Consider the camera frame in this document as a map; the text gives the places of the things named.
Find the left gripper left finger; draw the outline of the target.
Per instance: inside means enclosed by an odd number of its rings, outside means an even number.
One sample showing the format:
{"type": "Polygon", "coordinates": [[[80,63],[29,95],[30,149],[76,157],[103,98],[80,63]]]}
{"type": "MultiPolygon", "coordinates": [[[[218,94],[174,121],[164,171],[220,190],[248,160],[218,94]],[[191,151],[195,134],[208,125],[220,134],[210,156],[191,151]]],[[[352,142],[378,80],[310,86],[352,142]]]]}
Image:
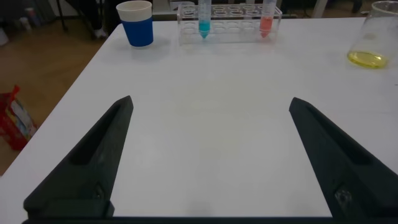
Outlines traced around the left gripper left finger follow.
{"type": "Polygon", "coordinates": [[[30,218],[108,218],[133,103],[119,99],[24,200],[30,218]]]}

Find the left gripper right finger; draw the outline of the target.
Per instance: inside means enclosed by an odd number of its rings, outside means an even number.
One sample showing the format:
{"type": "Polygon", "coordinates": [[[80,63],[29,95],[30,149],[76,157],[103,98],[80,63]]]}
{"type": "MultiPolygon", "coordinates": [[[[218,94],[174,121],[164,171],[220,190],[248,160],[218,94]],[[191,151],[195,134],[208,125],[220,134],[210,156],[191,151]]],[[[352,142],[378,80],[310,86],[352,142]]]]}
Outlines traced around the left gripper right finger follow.
{"type": "Polygon", "coordinates": [[[333,218],[397,218],[397,174],[310,103],[289,112],[333,218]]]}

